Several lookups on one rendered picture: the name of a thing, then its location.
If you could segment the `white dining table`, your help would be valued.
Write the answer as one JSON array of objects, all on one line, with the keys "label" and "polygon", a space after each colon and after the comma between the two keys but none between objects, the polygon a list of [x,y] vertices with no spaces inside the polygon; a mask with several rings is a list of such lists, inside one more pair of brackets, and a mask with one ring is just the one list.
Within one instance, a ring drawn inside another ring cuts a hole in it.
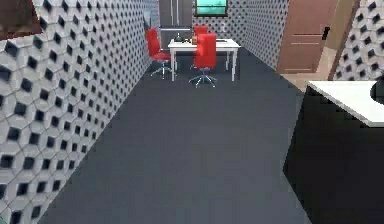
[{"label": "white dining table", "polygon": [[[197,46],[189,42],[176,42],[174,39],[172,39],[168,44],[168,48],[171,55],[171,80],[174,81],[176,79],[177,70],[176,54],[178,52],[194,52],[197,49]],[[231,80],[234,81],[236,74],[237,56],[240,45],[237,44],[233,39],[219,39],[216,43],[216,49],[218,52],[226,52],[228,60],[232,59]]]}]

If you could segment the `brown room door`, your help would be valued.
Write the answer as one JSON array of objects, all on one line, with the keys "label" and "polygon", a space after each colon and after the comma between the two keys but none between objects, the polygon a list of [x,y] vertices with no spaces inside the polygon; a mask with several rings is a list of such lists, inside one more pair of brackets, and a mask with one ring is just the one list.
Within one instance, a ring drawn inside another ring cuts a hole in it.
[{"label": "brown room door", "polygon": [[338,0],[289,0],[276,71],[314,73],[324,44],[324,27],[331,27]]}]

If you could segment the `black round sink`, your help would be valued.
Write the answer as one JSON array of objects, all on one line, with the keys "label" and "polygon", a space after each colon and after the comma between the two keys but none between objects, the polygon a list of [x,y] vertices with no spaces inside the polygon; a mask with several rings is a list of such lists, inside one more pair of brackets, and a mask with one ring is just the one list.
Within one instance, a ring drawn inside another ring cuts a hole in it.
[{"label": "black round sink", "polygon": [[370,90],[370,97],[377,103],[384,105],[384,76],[376,79]]}]

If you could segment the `dark framed wall picture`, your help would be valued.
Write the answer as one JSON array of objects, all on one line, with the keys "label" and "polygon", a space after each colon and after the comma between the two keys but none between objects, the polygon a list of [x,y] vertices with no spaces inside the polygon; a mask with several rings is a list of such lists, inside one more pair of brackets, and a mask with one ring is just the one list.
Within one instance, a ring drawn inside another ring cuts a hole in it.
[{"label": "dark framed wall picture", "polygon": [[41,32],[32,0],[0,0],[0,40]]}]

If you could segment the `black counter with white top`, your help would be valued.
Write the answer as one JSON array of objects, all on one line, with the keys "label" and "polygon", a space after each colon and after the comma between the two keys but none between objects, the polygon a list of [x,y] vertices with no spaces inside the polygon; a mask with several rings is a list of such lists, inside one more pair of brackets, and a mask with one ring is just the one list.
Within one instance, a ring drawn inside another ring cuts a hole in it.
[{"label": "black counter with white top", "polygon": [[312,224],[384,224],[384,92],[311,81],[283,172]]}]

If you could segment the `grey fridge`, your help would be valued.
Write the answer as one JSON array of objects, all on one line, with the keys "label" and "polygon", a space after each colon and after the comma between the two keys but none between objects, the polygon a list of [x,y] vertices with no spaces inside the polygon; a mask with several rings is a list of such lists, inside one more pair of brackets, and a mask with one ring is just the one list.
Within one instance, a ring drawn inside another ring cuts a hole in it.
[{"label": "grey fridge", "polygon": [[193,0],[159,0],[161,46],[167,49],[176,36],[192,36]]}]

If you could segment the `green window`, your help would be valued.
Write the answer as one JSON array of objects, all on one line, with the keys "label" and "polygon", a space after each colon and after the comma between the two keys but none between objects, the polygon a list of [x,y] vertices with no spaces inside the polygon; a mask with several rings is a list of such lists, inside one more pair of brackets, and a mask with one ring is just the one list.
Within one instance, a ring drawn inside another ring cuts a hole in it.
[{"label": "green window", "polygon": [[195,0],[196,16],[226,16],[227,9],[228,0]]}]

